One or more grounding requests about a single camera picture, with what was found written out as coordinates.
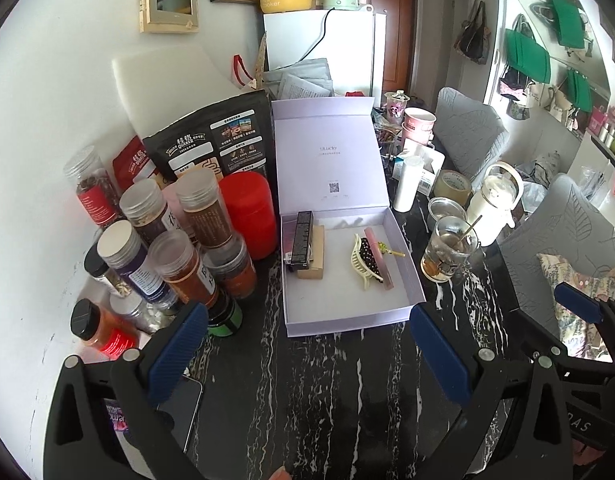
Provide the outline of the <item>red label black cap bottle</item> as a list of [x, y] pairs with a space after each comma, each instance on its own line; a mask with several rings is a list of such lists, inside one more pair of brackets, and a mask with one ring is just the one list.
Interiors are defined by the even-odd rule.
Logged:
[[140, 335], [131, 323], [87, 298], [74, 305], [70, 330], [88, 347], [112, 361], [140, 344]]

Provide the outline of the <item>white cylindrical bottle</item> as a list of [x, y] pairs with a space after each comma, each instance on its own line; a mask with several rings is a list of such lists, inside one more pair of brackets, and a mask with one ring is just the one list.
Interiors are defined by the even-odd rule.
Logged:
[[402, 154], [394, 164], [393, 177], [399, 181], [392, 207], [397, 212], [408, 212], [414, 204], [425, 161], [416, 154]]

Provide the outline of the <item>cream claw hair clip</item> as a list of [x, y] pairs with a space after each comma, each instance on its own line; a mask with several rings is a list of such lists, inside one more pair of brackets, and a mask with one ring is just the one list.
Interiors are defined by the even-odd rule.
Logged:
[[363, 288], [369, 289], [371, 282], [378, 282], [373, 274], [370, 273], [359, 256], [359, 246], [361, 246], [361, 237], [358, 234], [354, 235], [354, 245], [350, 255], [350, 263], [354, 272], [362, 278]]

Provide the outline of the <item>purple label jar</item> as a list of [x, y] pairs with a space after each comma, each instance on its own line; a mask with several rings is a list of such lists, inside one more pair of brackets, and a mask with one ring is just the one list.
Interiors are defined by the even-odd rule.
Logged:
[[178, 295], [157, 273], [144, 242], [128, 220], [114, 222], [96, 244], [100, 258], [148, 304], [162, 312], [176, 310]]

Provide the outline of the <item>packing tape roll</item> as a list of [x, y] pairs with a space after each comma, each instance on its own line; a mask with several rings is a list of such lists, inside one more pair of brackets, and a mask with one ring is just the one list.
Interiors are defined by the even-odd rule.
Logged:
[[449, 198], [462, 207], [467, 206], [471, 194], [470, 180], [455, 170], [442, 170], [433, 187], [434, 197]]

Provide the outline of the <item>pink case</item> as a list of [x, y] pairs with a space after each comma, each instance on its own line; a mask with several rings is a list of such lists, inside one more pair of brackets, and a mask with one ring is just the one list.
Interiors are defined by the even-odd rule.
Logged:
[[366, 228], [364, 230], [364, 234], [365, 234], [364, 237], [366, 237], [367, 240], [369, 241], [371, 251], [373, 252], [373, 256], [376, 259], [378, 269], [383, 279], [383, 282], [382, 282], [383, 286], [385, 286], [385, 289], [387, 290], [393, 289], [394, 287], [393, 279], [391, 278], [391, 274], [388, 269], [387, 263], [385, 263], [385, 258], [383, 258], [383, 255], [381, 254], [378, 248], [379, 242], [378, 242], [378, 238], [375, 232], [373, 232], [372, 228]]

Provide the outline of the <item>brown label spice jar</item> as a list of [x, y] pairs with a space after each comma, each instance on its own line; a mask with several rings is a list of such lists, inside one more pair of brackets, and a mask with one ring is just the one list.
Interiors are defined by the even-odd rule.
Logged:
[[225, 245], [234, 230], [216, 180], [209, 168], [185, 172], [175, 183], [184, 214], [200, 245], [214, 249]]

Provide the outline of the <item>black smartphone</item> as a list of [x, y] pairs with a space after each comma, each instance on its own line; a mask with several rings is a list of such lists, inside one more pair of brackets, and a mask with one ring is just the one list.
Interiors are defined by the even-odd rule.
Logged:
[[201, 382], [182, 376], [170, 398], [157, 406], [157, 413], [184, 453], [187, 452], [203, 394], [204, 385]]

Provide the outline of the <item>gold rectangular box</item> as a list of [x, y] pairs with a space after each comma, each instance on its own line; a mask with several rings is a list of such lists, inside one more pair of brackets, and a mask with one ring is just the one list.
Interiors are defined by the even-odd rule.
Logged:
[[298, 270], [301, 280], [321, 280], [325, 269], [325, 228], [313, 226], [311, 247], [309, 248], [309, 266], [306, 270]]

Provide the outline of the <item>black polka dot scrunchie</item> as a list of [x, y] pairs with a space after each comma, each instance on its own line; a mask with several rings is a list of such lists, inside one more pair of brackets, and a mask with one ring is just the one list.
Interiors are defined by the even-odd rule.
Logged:
[[371, 251], [369, 241], [366, 237], [361, 237], [361, 246], [359, 246], [359, 256], [361, 260], [365, 264], [366, 268], [370, 270], [370, 273], [373, 274], [373, 277], [379, 283], [383, 282], [382, 276], [377, 266], [377, 262], [375, 257], [373, 256], [373, 252]]

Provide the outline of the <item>white mini fridge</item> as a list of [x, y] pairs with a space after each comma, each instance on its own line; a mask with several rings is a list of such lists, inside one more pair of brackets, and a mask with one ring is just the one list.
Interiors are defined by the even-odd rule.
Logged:
[[263, 16], [268, 67], [278, 70], [324, 58], [333, 92], [361, 91], [379, 103], [383, 89], [387, 15], [359, 10], [307, 10]]

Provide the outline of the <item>white electric kettle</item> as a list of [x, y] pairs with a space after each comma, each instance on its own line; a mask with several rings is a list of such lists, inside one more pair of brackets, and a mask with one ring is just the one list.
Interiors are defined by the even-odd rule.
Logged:
[[504, 226], [513, 228], [513, 210], [523, 193], [519, 172], [507, 162], [494, 162], [485, 170], [480, 188], [473, 193], [467, 209], [467, 221], [475, 227], [480, 245], [492, 245]]

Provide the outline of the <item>grey leaf pattern chair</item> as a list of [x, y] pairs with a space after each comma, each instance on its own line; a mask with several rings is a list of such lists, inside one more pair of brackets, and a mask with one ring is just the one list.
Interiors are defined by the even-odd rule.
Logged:
[[485, 170], [501, 159], [510, 133], [494, 108], [451, 87], [437, 95], [434, 135], [444, 146], [456, 169], [477, 185]]

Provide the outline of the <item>yellow green flower hair clip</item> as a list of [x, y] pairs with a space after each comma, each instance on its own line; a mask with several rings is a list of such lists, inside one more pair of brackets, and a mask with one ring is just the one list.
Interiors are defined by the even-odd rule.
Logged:
[[385, 244], [384, 242], [379, 242], [378, 243], [378, 248], [379, 248], [379, 250], [380, 250], [382, 255], [391, 255], [391, 256], [394, 256], [394, 257], [401, 257], [401, 258], [405, 257], [404, 252], [398, 252], [397, 250], [393, 250], [387, 244]]

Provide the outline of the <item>black snack bag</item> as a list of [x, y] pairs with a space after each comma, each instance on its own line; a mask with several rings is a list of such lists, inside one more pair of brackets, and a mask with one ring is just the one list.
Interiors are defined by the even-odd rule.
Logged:
[[263, 90], [233, 96], [199, 108], [143, 140], [164, 179], [174, 182], [197, 167], [221, 180], [274, 169], [270, 100]]

